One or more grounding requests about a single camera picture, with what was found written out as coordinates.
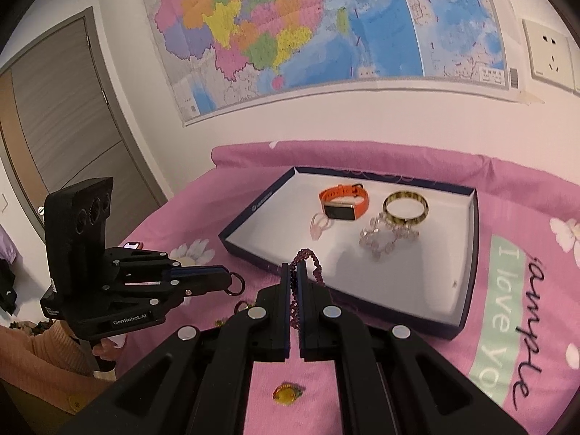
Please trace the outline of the orange sleeved forearm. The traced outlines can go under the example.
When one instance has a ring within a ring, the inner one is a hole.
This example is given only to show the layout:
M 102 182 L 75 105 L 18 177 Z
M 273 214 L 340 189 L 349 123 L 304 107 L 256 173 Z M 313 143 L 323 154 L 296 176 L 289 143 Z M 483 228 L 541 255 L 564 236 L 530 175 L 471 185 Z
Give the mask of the orange sleeved forearm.
M 2 327 L 1 379 L 71 414 L 112 385 L 94 377 L 80 344 L 59 321 L 37 336 Z

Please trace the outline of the person's left hand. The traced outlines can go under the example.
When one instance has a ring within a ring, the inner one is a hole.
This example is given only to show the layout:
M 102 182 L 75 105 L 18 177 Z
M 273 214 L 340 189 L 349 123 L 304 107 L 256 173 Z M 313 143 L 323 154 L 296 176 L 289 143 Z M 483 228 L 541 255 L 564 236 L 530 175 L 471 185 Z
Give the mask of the person's left hand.
M 126 345 L 127 335 L 121 334 L 103 338 L 91 348 L 91 352 L 98 363 L 101 361 L 117 361 L 120 359 Z

